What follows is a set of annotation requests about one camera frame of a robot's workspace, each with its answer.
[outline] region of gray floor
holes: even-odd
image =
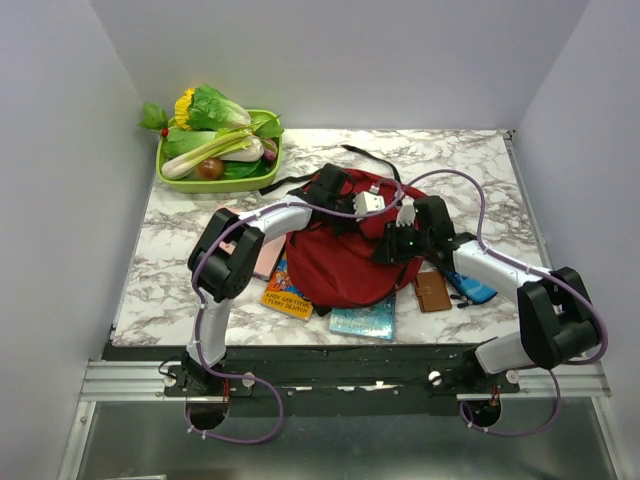
[[[550,400],[511,400],[504,429],[539,425]],[[251,436],[273,419],[229,419],[220,431]],[[168,480],[611,479],[589,399],[565,401],[557,423],[523,439],[467,430],[459,418],[423,415],[286,419],[274,441],[235,446],[187,435],[174,403],[99,405],[80,479],[166,474]]]

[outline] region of backpack strap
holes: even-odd
[[[271,185],[267,185],[266,187],[261,188],[258,191],[260,192],[260,195],[266,195],[268,193],[273,192],[274,190],[277,190],[282,185],[285,185],[287,183],[308,182],[313,177],[315,177],[318,174],[318,172],[320,172],[320,170],[316,170],[313,173],[308,173],[307,175],[300,175],[299,177],[294,177],[294,176],[285,177],[281,180],[278,180],[277,182],[272,183]]]
[[[398,169],[396,168],[396,166],[393,163],[391,163],[389,160],[376,157],[375,155],[367,152],[366,150],[363,150],[358,147],[354,147],[353,145],[340,145],[340,146],[349,152],[358,153],[364,157],[370,158],[371,160],[375,160],[376,162],[382,162],[388,165],[391,168],[391,171],[393,172],[393,178],[395,178],[397,182],[402,183],[402,180],[400,180],[400,172],[398,172]]]

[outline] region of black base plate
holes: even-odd
[[[464,353],[474,346],[228,347],[216,369],[251,372],[267,380],[280,393],[286,415],[457,415],[459,393],[490,394],[494,384],[501,393],[519,391],[504,375],[483,379],[472,387],[449,381]],[[442,385],[428,381],[434,370],[442,374]],[[201,371],[187,374],[183,367],[174,366],[171,372],[178,376],[178,383],[165,389],[167,396],[222,394],[217,379],[206,386],[191,382],[191,376],[202,378]],[[274,415],[275,401],[267,388],[257,383],[245,387],[240,380],[233,380],[231,388],[234,417]]]

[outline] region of white marble surface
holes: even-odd
[[[388,167],[345,151],[358,146],[394,162],[403,181],[448,167],[476,178],[487,195],[486,240],[504,253],[540,264],[536,242],[503,139],[494,131],[288,130],[278,178],[317,170],[326,162],[391,176]],[[475,231],[478,197],[463,178],[438,176],[418,185],[446,201],[458,231]],[[283,187],[266,197],[257,192],[185,195],[156,179],[129,272],[114,344],[184,345],[196,311],[186,261],[219,204],[250,210],[284,195]],[[329,332],[329,316],[307,322],[259,304],[265,282],[253,279],[236,299],[229,322],[230,345],[316,345],[387,343]],[[483,306],[421,313],[411,286],[398,293],[395,342],[480,342],[517,328],[515,307],[498,296]]]

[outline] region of sunflower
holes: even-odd
[[[195,88],[185,90],[184,95],[176,101],[176,124],[183,130],[191,130],[187,122],[189,121],[189,107],[191,106],[195,91]]]

